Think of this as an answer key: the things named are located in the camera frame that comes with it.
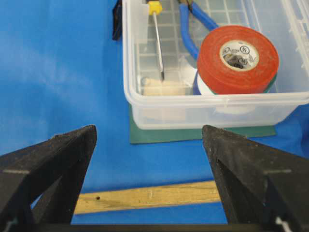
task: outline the plastic storage bin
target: plastic storage bin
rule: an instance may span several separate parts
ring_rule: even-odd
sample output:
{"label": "plastic storage bin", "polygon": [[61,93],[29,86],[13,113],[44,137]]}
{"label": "plastic storage bin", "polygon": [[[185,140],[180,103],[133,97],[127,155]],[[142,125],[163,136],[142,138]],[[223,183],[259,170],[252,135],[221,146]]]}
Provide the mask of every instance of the plastic storage bin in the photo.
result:
{"label": "plastic storage bin", "polygon": [[[308,0],[196,0],[220,26],[243,25],[266,35],[280,55],[269,93],[194,95],[196,62],[182,44],[176,0],[162,0],[158,16],[165,65],[160,82],[155,29],[143,0],[123,0],[124,92],[142,129],[274,125],[309,102]],[[200,45],[208,31],[194,17],[190,33]]]}

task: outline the tape roll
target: tape roll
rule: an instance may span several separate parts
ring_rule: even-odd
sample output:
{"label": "tape roll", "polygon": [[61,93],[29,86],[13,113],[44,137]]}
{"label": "tape roll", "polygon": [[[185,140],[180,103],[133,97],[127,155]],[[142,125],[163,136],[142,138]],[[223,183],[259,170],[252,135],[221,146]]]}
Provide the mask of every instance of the tape roll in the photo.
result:
{"label": "tape roll", "polygon": [[204,39],[197,69],[217,94],[262,93],[279,69],[279,55],[261,33],[241,26],[225,26]]}

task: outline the yellow screwdriver handle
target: yellow screwdriver handle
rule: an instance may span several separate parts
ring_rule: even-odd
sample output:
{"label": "yellow screwdriver handle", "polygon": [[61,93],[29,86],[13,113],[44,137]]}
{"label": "yellow screwdriver handle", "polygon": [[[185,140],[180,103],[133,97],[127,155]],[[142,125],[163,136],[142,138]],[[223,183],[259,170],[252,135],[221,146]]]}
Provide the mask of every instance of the yellow screwdriver handle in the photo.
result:
{"label": "yellow screwdriver handle", "polygon": [[163,11],[162,4],[159,0],[148,0],[149,15],[153,15],[154,12],[159,15]]}

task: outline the blue pliers handle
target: blue pliers handle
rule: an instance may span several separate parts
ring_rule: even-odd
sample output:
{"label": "blue pliers handle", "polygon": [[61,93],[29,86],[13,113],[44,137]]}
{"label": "blue pliers handle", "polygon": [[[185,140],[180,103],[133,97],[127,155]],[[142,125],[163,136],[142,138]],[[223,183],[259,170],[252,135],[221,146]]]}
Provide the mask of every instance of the blue pliers handle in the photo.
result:
{"label": "blue pliers handle", "polygon": [[178,0],[180,11],[180,25],[183,44],[190,53],[190,55],[197,59],[198,48],[194,44],[189,32],[189,14],[192,14],[209,30],[216,29],[218,24],[213,21],[202,9],[192,0]]}

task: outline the white label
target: white label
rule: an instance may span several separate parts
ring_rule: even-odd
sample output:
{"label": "white label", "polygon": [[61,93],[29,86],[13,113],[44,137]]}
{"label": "white label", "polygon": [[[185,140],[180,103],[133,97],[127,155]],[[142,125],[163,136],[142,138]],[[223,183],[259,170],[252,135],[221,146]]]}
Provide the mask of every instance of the white label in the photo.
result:
{"label": "white label", "polygon": [[220,58],[227,67],[240,72],[253,69],[259,62],[255,47],[240,40],[225,43],[220,49]]}

